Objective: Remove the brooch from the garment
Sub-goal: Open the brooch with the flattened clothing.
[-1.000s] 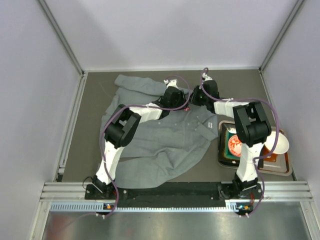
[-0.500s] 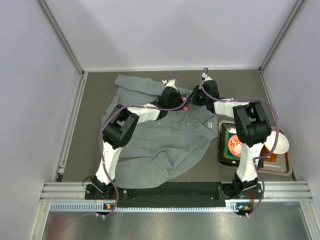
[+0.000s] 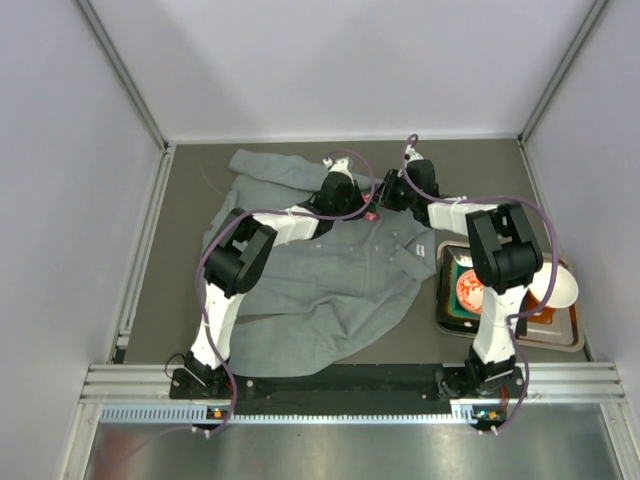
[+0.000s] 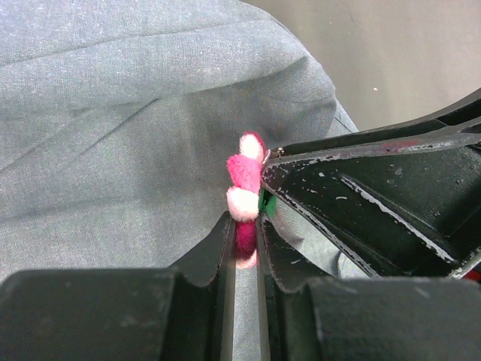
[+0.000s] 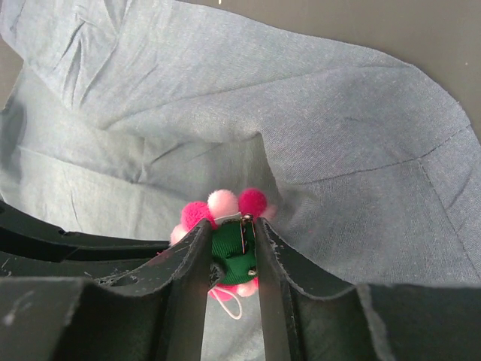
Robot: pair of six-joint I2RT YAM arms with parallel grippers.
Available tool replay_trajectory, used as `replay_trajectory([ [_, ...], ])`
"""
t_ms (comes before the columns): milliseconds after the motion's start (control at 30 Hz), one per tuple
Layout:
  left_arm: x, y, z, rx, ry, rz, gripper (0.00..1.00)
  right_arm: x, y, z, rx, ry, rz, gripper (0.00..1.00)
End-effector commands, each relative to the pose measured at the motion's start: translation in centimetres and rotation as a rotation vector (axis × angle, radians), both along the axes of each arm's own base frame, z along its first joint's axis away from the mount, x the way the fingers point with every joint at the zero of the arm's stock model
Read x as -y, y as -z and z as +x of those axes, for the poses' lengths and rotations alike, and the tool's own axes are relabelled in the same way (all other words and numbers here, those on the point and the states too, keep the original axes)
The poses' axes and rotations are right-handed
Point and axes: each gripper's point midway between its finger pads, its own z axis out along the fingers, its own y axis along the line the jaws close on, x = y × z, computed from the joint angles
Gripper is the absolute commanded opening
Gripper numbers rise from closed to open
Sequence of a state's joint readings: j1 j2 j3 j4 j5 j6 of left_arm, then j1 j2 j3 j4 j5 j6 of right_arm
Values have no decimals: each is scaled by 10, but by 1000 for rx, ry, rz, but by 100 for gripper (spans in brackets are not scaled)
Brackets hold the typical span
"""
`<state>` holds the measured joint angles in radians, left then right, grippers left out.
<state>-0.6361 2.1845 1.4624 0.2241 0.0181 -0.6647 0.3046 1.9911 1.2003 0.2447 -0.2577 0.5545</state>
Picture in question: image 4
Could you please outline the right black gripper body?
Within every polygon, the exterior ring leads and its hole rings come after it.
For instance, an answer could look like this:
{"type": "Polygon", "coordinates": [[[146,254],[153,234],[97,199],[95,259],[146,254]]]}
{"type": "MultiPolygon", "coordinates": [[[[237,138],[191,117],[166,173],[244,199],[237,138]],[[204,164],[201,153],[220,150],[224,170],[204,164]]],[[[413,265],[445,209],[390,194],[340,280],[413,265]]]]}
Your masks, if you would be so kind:
{"type": "Polygon", "coordinates": [[[480,263],[480,94],[276,149],[262,182],[367,275],[462,278],[480,263]]]}

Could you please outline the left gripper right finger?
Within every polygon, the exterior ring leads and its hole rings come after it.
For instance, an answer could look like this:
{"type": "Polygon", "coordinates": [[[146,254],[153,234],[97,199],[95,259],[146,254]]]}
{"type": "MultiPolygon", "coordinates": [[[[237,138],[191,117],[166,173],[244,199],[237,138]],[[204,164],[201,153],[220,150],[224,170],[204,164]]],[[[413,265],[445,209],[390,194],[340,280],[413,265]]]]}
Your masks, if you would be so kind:
{"type": "Polygon", "coordinates": [[[478,360],[480,286],[338,279],[257,222],[263,360],[478,360]]]}

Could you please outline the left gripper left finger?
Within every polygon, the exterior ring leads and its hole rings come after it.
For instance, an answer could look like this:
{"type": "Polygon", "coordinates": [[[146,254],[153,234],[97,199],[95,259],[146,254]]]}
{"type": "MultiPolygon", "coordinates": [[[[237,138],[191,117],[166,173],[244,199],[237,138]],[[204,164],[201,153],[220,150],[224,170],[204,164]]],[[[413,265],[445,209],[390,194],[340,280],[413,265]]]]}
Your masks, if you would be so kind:
{"type": "Polygon", "coordinates": [[[230,360],[234,228],[167,268],[17,272],[1,286],[3,360],[230,360]]]}

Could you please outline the grey button-up shirt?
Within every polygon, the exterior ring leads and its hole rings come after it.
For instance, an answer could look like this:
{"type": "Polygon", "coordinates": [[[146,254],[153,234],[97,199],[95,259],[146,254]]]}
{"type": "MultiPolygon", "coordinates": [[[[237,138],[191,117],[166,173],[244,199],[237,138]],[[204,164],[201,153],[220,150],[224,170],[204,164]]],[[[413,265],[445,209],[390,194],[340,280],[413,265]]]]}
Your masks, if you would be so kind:
{"type": "Polygon", "coordinates": [[[1,276],[164,267],[226,208],[245,132],[355,124],[304,45],[240,1],[1,3],[1,276]]]}

